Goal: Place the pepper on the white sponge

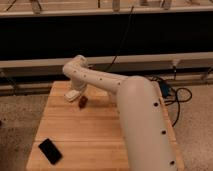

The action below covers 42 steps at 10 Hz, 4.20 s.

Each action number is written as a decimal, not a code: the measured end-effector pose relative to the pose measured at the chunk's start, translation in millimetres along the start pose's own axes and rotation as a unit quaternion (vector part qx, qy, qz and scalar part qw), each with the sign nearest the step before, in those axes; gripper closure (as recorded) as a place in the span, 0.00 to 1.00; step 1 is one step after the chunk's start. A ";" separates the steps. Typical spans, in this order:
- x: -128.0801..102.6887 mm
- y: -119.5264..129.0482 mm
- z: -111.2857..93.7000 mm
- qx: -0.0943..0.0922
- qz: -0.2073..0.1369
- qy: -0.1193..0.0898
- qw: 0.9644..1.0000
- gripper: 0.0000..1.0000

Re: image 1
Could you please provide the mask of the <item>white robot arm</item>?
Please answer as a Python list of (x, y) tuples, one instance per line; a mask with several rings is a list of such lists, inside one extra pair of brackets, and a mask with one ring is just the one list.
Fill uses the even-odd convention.
[(71, 79), (72, 90), (65, 95), (70, 101), (88, 84), (115, 95), (130, 171), (178, 171), (160, 99), (149, 79), (89, 69), (82, 55), (62, 71)]

